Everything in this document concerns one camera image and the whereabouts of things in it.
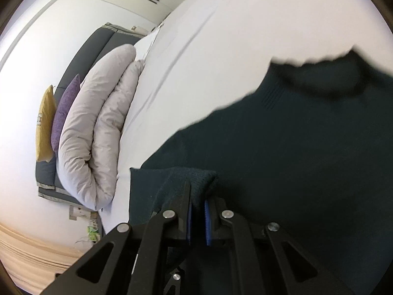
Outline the purple pillow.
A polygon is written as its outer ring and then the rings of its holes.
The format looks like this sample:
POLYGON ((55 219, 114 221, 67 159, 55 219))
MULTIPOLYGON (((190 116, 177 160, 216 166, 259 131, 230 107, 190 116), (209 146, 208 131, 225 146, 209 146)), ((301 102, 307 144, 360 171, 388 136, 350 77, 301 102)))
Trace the purple pillow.
POLYGON ((65 119, 67 118, 69 110, 79 93, 80 83, 80 76, 79 74, 76 74, 60 98, 51 130, 51 147, 54 152, 59 150, 60 137, 65 124, 65 119))

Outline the dark green knit sweater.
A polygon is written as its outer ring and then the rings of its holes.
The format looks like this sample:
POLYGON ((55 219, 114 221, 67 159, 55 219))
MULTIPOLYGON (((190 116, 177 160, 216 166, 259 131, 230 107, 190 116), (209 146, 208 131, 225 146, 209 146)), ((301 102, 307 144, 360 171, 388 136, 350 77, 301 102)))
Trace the dark green knit sweater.
POLYGON ((131 170, 131 224, 186 181, 195 207, 219 196, 251 222, 276 222, 354 293, 371 293, 392 261, 392 77, 354 51, 271 63, 253 94, 131 170))

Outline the yellow pillow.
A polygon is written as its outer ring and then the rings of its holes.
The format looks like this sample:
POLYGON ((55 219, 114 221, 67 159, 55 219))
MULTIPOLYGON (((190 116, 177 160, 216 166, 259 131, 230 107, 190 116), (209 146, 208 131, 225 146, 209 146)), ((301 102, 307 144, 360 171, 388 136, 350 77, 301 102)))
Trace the yellow pillow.
POLYGON ((53 86, 50 85, 44 92, 36 126, 36 161, 50 162, 54 152, 51 146, 51 130, 53 119, 57 110, 57 102, 53 93, 53 86))

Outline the dark grey headboard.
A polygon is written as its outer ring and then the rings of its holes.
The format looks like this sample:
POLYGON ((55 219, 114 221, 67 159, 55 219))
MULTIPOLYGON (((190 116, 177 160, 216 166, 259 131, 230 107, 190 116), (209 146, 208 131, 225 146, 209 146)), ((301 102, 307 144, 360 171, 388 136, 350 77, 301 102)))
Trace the dark grey headboard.
MULTIPOLYGON (((58 103, 73 78, 78 75, 84 79, 95 63, 114 48, 123 45, 134 45, 142 38, 141 35, 111 23, 105 23, 93 32, 78 50, 68 65, 59 85, 54 92, 55 102, 58 103)), ((38 195, 41 198, 81 207, 82 204, 72 197, 62 186, 57 176, 57 159, 53 157, 49 162, 37 162, 35 166, 35 179, 38 186, 38 195)))

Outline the grey folded duvet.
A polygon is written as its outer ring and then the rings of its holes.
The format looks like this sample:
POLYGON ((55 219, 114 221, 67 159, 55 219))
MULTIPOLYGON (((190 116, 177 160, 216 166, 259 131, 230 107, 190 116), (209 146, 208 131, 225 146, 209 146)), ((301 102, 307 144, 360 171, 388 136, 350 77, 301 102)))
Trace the grey folded duvet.
POLYGON ((114 197, 121 133, 143 68, 133 45, 116 47, 87 73, 65 119, 57 175, 90 210, 106 207, 114 197))

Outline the white bed mattress sheet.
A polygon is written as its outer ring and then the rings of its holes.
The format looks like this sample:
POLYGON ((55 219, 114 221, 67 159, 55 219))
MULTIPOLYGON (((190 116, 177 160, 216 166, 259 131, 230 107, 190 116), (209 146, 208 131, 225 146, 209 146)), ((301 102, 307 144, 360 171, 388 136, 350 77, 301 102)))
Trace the white bed mattress sheet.
POLYGON ((371 0, 185 0, 138 44, 145 67, 120 140, 103 228, 128 221, 130 168, 170 136, 252 93, 272 59, 335 58, 357 47, 392 71, 392 31, 371 0))

